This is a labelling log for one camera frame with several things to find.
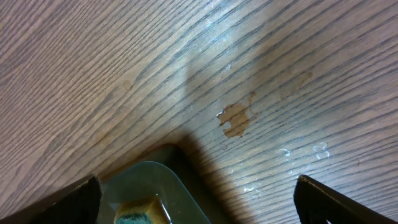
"wooden table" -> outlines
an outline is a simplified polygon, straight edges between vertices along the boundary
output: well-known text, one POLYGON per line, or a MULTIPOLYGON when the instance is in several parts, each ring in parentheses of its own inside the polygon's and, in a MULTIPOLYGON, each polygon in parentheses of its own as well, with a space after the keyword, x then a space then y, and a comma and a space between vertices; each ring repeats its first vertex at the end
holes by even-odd
POLYGON ((299 174, 398 220, 397 12, 1 1, 0 218, 175 143, 238 223, 298 223, 299 174))

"black object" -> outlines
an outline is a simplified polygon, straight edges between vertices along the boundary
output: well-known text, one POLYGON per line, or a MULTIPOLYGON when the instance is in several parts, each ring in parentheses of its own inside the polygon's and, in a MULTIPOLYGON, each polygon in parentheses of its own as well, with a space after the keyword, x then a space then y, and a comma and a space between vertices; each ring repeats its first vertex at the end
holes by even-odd
POLYGON ((100 182, 90 175, 0 220, 0 223, 94 224, 100 201, 100 182))
POLYGON ((307 175, 300 175, 294 204, 303 224, 390 224, 397 223, 351 200, 307 175))

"green sponge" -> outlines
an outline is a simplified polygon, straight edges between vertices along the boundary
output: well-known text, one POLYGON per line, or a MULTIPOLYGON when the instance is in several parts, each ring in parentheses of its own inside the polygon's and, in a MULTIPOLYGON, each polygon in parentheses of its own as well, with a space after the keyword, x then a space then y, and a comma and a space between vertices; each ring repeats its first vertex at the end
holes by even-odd
POLYGON ((116 224, 152 224, 152 222, 146 214, 135 213, 121 216, 116 224))

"brown stain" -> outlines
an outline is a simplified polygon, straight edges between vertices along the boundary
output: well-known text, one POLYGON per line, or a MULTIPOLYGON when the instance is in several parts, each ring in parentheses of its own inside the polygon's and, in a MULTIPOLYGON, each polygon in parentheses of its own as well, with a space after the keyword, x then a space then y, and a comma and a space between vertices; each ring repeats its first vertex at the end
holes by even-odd
POLYGON ((107 146, 111 143, 112 136, 110 135, 109 131, 99 131, 94 135, 94 145, 103 145, 107 146))
POLYGON ((124 90, 130 91, 132 87, 131 82, 129 80, 124 80, 122 83, 122 87, 124 90))
POLYGON ((244 106, 242 103, 234 103, 231 105, 226 105, 224 109, 217 115, 220 119, 220 126, 229 122, 231 124, 230 128, 224 129, 224 134, 227 138, 234 136, 243 137, 244 130, 250 125, 251 121, 257 118, 258 113, 254 113, 250 108, 252 104, 252 99, 257 95, 257 93, 252 92, 249 97, 249 106, 244 106), (254 116, 252 119, 246 114, 246 111, 250 110, 254 116))
POLYGON ((283 85, 283 87, 280 88, 281 100, 287 98, 288 96, 292 95, 297 90, 301 89, 301 87, 303 87, 304 84, 312 77, 313 77, 312 72, 304 72, 301 75, 299 75, 297 78, 292 80, 290 83, 283 85))

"liquid spill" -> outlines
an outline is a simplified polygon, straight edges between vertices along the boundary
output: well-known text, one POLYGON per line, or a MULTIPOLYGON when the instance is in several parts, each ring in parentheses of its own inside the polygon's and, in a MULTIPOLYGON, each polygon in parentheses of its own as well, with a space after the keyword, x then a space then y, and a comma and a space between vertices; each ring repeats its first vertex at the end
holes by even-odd
POLYGON ((254 190, 254 187, 251 187, 251 188, 244 187, 243 188, 243 192, 250 192, 252 190, 254 190))
POLYGON ((285 151, 285 156, 290 156, 290 151, 287 149, 280 149, 282 151, 285 151))
POLYGON ((251 93, 249 106, 244 106, 242 103, 234 103, 232 105, 226 105, 221 112, 218 113, 217 118, 220 119, 220 126, 227 122, 231 124, 230 128, 223 130, 227 138, 234 136, 243 137, 244 131, 250 125, 251 121, 257 118, 258 113, 254 113, 250 108, 252 99, 255 95, 255 92, 251 93), (252 119, 246 114, 247 110, 254 114, 252 119))
POLYGON ((132 87, 131 82, 129 80, 124 80, 122 83, 122 87, 124 90, 130 91, 132 87))
POLYGON ((328 159, 330 157, 330 153, 327 150, 327 147, 328 144, 325 142, 321 142, 319 145, 312 147, 312 150, 317 153, 317 159, 328 159))
POLYGON ((227 150, 227 149, 228 149, 228 146, 225 145, 225 144, 222 144, 222 145, 220 145, 220 149, 221 149, 221 150, 227 150))
POLYGON ((306 84, 309 80, 311 80, 312 77, 313 77, 312 72, 303 72, 301 75, 295 77, 291 82, 282 84, 282 87, 280 89, 281 100, 287 98, 297 90, 301 89, 301 87, 303 87, 304 84, 306 84))

